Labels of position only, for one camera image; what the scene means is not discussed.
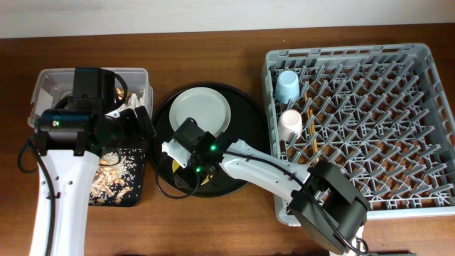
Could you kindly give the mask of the yellow bowl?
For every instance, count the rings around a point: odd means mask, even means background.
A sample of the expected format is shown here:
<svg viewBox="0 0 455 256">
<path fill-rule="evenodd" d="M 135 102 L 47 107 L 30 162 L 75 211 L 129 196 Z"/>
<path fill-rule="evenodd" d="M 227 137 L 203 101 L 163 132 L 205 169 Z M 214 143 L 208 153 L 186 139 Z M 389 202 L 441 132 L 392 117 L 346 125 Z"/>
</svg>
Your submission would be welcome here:
<svg viewBox="0 0 455 256">
<path fill-rule="evenodd" d="M 172 161 L 171 169 L 175 183 L 180 187 L 192 187 L 196 185 L 197 176 L 199 176 L 199 184 L 201 186 L 206 185 L 213 178 L 211 173 L 203 171 L 201 167 L 197 167 L 193 171 L 190 167 L 182 167 L 176 160 Z"/>
</svg>

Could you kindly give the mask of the white tissue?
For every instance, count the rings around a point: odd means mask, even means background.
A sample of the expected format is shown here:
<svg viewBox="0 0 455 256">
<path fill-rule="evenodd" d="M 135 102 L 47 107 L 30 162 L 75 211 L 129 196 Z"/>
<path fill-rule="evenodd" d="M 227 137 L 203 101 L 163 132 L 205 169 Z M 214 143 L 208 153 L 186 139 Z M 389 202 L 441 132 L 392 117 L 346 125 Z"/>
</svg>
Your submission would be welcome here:
<svg viewBox="0 0 455 256">
<path fill-rule="evenodd" d="M 110 117 L 119 117 L 121 111 L 124 111 L 124 110 L 127 110 L 127 109 L 132 109 L 132 110 L 134 110 L 134 109 L 137 108 L 137 107 L 144 106 L 144 99 L 145 99 L 145 96 L 143 96 L 143 97 L 138 97 L 135 93 L 133 93 L 133 94 L 130 96 L 130 98 L 127 100 L 126 103 L 122 104 L 122 105 L 121 105 L 119 108 L 117 108 L 116 110 L 113 110 L 113 111 L 107 113 L 106 116 L 110 116 Z"/>
</svg>

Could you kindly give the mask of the grey round plate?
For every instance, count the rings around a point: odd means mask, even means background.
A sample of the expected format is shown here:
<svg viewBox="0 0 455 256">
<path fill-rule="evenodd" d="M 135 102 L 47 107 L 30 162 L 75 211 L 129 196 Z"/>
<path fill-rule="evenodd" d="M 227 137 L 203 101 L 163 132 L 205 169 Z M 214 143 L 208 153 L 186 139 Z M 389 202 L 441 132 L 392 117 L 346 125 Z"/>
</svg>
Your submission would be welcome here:
<svg viewBox="0 0 455 256">
<path fill-rule="evenodd" d="M 173 101 L 169 122 L 176 131 L 187 118 L 193 118 L 204 131 L 217 137 L 230 124 L 231 109 L 227 99 L 209 87 L 193 87 L 185 90 Z"/>
</svg>

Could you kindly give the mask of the pink cup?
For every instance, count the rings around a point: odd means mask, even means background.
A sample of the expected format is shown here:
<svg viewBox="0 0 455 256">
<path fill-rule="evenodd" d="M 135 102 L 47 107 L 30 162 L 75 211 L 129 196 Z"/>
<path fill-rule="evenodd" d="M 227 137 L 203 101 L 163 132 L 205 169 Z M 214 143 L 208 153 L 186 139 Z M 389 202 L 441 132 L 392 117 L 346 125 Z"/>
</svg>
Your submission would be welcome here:
<svg viewBox="0 0 455 256">
<path fill-rule="evenodd" d="M 301 115 L 296 110 L 286 110 L 282 112 L 278 120 L 278 135 L 283 141 L 289 142 L 296 135 L 300 136 L 303 132 Z"/>
</svg>

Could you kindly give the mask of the light blue cup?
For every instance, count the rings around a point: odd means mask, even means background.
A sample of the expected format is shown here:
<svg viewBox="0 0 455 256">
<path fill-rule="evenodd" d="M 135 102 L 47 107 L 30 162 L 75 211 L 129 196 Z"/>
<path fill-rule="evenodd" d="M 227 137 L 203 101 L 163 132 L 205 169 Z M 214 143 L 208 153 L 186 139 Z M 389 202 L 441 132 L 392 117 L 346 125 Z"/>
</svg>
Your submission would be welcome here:
<svg viewBox="0 0 455 256">
<path fill-rule="evenodd" d="M 285 70 L 278 75 L 275 87 L 275 100 L 287 104 L 288 101 L 297 101 L 299 98 L 299 78 L 292 70 Z"/>
</svg>

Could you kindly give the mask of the wooden chopstick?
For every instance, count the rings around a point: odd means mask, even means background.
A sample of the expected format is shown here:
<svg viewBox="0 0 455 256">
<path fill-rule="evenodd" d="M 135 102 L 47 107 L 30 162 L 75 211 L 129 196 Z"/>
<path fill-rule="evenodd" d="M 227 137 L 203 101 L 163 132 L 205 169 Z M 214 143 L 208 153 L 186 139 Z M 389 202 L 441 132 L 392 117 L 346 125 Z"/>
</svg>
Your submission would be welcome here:
<svg viewBox="0 0 455 256">
<path fill-rule="evenodd" d="M 305 99 L 305 103 L 307 103 L 309 100 L 307 92 L 304 93 L 304 99 Z M 310 126 L 309 126 L 309 134 L 310 134 L 310 136 L 313 136 L 315 129 L 314 129 L 314 121 L 310 120 L 311 117 L 313 117 L 313 112 L 312 112 L 310 105 L 309 105 L 308 109 L 306 110 L 306 114 L 307 114 L 308 121 L 311 121 Z"/>
<path fill-rule="evenodd" d="M 319 158 L 316 155 L 316 153 L 318 152 L 317 140 L 316 139 L 313 140 L 313 142 L 312 142 L 312 149 L 313 149 L 314 156 L 316 157 L 314 162 L 317 164 L 319 162 Z"/>
</svg>

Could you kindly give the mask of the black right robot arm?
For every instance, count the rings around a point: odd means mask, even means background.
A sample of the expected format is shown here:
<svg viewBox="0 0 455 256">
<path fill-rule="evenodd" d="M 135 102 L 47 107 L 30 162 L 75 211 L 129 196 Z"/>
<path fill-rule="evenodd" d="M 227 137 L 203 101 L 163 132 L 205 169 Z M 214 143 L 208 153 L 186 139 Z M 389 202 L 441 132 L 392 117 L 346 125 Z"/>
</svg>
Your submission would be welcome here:
<svg viewBox="0 0 455 256">
<path fill-rule="evenodd" d="M 361 236 L 369 202 L 330 162 L 310 166 L 283 161 L 241 139 L 215 137 L 192 118 L 183 122 L 161 150 L 196 176 L 219 170 L 285 200 L 301 227 L 335 255 L 370 253 Z"/>
</svg>

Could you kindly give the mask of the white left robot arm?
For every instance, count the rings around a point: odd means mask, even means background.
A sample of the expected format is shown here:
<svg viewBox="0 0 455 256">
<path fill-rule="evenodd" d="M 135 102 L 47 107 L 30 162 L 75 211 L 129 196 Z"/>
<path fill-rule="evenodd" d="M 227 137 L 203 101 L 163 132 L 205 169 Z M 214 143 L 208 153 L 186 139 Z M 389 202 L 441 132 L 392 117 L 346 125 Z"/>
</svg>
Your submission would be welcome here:
<svg viewBox="0 0 455 256">
<path fill-rule="evenodd" d="M 123 73 L 76 68 L 70 93 L 43 110 L 27 139 L 39 192 L 30 255 L 83 255 L 90 190 L 103 154 L 136 148 L 154 135 L 145 106 L 127 108 Z"/>
</svg>

